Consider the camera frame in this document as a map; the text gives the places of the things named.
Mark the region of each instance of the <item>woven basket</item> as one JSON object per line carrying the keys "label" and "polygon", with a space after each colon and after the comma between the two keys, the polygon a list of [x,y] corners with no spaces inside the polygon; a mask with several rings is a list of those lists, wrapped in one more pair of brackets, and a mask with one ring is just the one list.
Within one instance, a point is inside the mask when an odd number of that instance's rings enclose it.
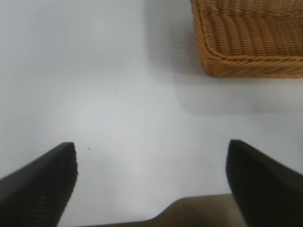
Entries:
{"label": "woven basket", "polygon": [[199,54],[215,77],[303,77],[303,0],[191,0]]}

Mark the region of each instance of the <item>ribbed rubber pad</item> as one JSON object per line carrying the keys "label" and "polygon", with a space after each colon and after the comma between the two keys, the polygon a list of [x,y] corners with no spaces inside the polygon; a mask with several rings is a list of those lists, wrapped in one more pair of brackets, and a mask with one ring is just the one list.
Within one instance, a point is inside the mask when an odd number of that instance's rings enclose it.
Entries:
{"label": "ribbed rubber pad", "polygon": [[0,227],[55,227],[77,180],[73,143],[63,143],[0,181]]}
{"label": "ribbed rubber pad", "polygon": [[249,227],[302,227],[303,176],[232,140],[227,157],[229,185]]}

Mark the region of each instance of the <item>white table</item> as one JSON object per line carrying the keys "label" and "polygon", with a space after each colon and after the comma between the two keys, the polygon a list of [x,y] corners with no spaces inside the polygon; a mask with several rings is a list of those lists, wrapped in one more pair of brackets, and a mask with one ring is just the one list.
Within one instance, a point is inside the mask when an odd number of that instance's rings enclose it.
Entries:
{"label": "white table", "polygon": [[207,76],[188,0],[1,0],[0,31],[0,176],[74,141],[62,227],[229,192],[231,138],[303,172],[303,80]]}

